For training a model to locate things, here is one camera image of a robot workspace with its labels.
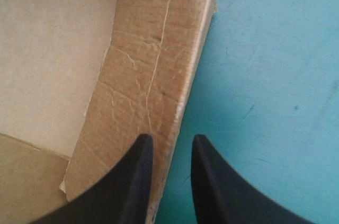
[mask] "floor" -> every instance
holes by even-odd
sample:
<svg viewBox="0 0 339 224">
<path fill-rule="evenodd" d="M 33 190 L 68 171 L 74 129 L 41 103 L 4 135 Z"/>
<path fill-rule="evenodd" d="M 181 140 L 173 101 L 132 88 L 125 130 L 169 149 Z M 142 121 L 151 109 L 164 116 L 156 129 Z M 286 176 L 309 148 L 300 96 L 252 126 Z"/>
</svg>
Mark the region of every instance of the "floor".
<svg viewBox="0 0 339 224">
<path fill-rule="evenodd" d="M 67 160 L 4 135 L 0 160 L 0 223 L 25 224 L 67 202 Z"/>
<path fill-rule="evenodd" d="M 251 184 L 339 223 L 339 0 L 217 0 L 159 224 L 195 223 L 192 139 L 205 133 Z"/>
</svg>

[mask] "crack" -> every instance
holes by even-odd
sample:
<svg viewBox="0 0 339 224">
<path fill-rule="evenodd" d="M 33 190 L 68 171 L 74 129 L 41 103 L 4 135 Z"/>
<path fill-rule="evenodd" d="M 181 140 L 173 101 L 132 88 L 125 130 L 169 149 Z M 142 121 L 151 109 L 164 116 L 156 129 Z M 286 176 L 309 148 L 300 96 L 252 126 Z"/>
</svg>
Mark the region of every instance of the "crack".
<svg viewBox="0 0 339 224">
<path fill-rule="evenodd" d="M 149 89 L 148 89 L 148 92 L 147 92 L 147 95 L 146 95 L 146 109 L 147 109 L 147 114 L 148 114 L 148 122 L 149 122 L 149 131 L 150 132 L 152 130 L 152 127 L 151 127 L 150 114 L 149 114 L 149 108 L 148 108 L 148 97 L 149 97 L 150 90 L 152 88 L 155 72 L 157 70 L 157 66 L 158 66 L 158 62 L 159 62 L 161 47 L 162 47 L 163 40 L 164 40 L 164 33 L 165 33 L 165 27 L 166 27 L 166 21 L 167 21 L 167 16 L 168 16 L 168 9 L 170 7 L 170 2 L 171 2 L 171 0 L 167 1 L 167 8 L 166 8 L 166 14 L 165 14 L 164 25 L 163 25 L 163 32 L 162 32 L 162 37 L 161 37 L 161 41 L 160 41 L 160 44 L 159 44 L 159 52 L 158 52 L 158 56 L 157 56 L 157 59 L 156 59 L 156 62 L 155 62 L 152 79 L 151 79 L 150 84 L 149 84 Z"/>
<path fill-rule="evenodd" d="M 120 53 L 123 53 L 125 56 L 127 56 L 127 58 L 130 60 L 130 62 L 133 64 L 133 68 L 134 70 L 136 70 L 136 61 L 126 52 L 120 50 L 119 48 L 114 47 L 115 49 L 117 49 L 117 51 L 119 51 Z"/>
</svg>

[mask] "cardboard box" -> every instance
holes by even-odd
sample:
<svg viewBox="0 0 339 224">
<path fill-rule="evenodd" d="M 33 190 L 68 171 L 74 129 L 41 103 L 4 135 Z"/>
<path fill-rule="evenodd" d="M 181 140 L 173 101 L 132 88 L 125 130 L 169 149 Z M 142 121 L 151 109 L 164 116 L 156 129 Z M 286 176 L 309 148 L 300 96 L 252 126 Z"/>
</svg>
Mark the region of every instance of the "cardboard box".
<svg viewBox="0 0 339 224">
<path fill-rule="evenodd" d="M 150 133 L 147 223 L 154 222 L 215 0 L 2 1 L 0 132 L 53 155 L 39 176 L 43 184 L 52 184 L 44 180 L 50 174 L 60 180 L 70 158 L 63 184 L 68 200 L 109 171 L 138 134 Z M 6 142 L 11 148 L 11 139 Z M 7 176 L 0 185 L 8 185 Z M 19 172 L 18 179 L 28 178 Z M 13 207 L 20 202 L 27 212 L 20 221 L 37 217 L 22 210 L 28 202 L 14 198 Z M 65 203 L 56 198 L 53 206 Z M 6 211 L 2 223 L 19 223 L 15 211 Z"/>
</svg>

